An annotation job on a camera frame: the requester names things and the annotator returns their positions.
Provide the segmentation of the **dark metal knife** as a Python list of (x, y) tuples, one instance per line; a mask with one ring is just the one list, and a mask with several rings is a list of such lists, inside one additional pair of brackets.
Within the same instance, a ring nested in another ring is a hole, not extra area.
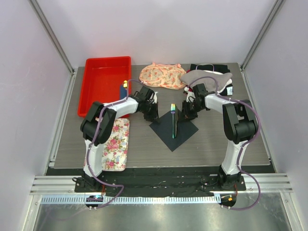
[(174, 113), (174, 128), (173, 128), (173, 138), (175, 139), (177, 137), (178, 133), (178, 120), (179, 120), (179, 111), (178, 108), (175, 107), (175, 113)]

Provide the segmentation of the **iridescent rainbow fork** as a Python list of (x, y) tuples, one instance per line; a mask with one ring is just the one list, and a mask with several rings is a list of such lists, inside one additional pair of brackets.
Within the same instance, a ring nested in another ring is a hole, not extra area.
[(170, 106), (170, 111), (172, 114), (172, 138), (174, 139), (176, 137), (176, 118), (175, 118), (175, 112), (176, 112), (176, 105), (174, 103)]

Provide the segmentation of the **dark navy paper napkin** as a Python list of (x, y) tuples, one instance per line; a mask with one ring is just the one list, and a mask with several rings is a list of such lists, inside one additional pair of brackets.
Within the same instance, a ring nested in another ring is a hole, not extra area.
[(153, 122), (150, 128), (160, 138), (160, 140), (168, 147), (170, 151), (176, 150), (191, 138), (199, 129), (191, 122), (178, 122), (176, 137), (172, 137), (172, 113), (165, 113), (159, 122)]

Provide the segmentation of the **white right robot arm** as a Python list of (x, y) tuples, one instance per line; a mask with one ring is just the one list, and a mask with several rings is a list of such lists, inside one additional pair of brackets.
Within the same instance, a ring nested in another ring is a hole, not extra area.
[(197, 84), (192, 92), (187, 92), (186, 100), (182, 102), (180, 119), (193, 120), (202, 110), (215, 110), (223, 117), (228, 144), (225, 158), (219, 166), (217, 185), (228, 190), (240, 182), (244, 153), (259, 133), (258, 116), (249, 100), (233, 100), (213, 91), (208, 92), (203, 84)]

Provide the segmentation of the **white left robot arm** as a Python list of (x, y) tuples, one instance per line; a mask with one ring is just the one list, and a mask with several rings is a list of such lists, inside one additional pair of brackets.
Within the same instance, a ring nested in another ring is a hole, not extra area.
[(157, 95), (152, 89), (143, 86), (135, 94), (111, 103), (94, 102), (84, 118), (80, 130), (86, 145), (85, 164), (79, 181), (92, 192), (102, 188), (102, 155), (104, 144), (110, 138), (116, 119), (141, 112), (146, 121), (159, 119)]

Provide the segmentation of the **orange patterned cloth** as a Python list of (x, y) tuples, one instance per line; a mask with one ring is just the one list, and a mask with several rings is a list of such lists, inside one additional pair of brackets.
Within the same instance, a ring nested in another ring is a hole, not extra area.
[(184, 74), (186, 71), (180, 64), (152, 63), (141, 70), (139, 80), (149, 87), (180, 90), (186, 86), (180, 80)]

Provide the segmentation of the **grey cloth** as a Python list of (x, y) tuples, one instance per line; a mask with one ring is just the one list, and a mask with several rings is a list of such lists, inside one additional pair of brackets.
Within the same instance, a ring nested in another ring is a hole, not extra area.
[(207, 91), (221, 93), (232, 83), (232, 73), (218, 74), (204, 70), (192, 70), (180, 77), (180, 80), (189, 87), (204, 84)]

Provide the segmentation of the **white cloth with print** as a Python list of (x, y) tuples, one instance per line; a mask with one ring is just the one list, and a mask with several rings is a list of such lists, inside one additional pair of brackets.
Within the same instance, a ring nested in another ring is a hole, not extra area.
[(233, 83), (232, 79), (230, 78), (225, 86), (218, 91), (218, 93), (222, 96), (232, 96), (233, 95)]

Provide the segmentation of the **black cloth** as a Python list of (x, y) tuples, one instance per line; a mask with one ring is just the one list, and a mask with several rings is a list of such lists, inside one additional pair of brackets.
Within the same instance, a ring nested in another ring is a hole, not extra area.
[(203, 70), (217, 72), (221, 74), (230, 73), (230, 70), (225, 64), (191, 64), (190, 71)]

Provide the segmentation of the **floral rectangular tray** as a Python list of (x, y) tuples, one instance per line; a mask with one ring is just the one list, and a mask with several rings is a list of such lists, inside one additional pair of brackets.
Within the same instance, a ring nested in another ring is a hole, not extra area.
[(111, 135), (104, 144), (93, 145), (90, 149), (88, 165), (84, 162), (84, 172), (98, 176), (103, 171), (123, 171), (126, 168), (128, 151), (129, 120), (118, 118), (114, 121)]

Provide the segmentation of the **red plastic bin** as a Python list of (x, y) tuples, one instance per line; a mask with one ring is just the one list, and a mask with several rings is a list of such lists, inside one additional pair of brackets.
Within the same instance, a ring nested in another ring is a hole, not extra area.
[(85, 117), (93, 102), (120, 99), (120, 87), (131, 79), (129, 56), (89, 58), (86, 60), (77, 115)]

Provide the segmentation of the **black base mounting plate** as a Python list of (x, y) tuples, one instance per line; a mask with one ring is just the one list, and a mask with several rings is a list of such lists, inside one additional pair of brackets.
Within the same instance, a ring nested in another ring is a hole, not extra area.
[(223, 183), (223, 176), (218, 167), (148, 167), (127, 168), (124, 171), (104, 171), (97, 182), (77, 169), (48, 168), (48, 176), (71, 176), (75, 183), (75, 192), (105, 193), (115, 196), (120, 192), (122, 197), (196, 197), (208, 196), (218, 191), (246, 190), (241, 175), (235, 181)]

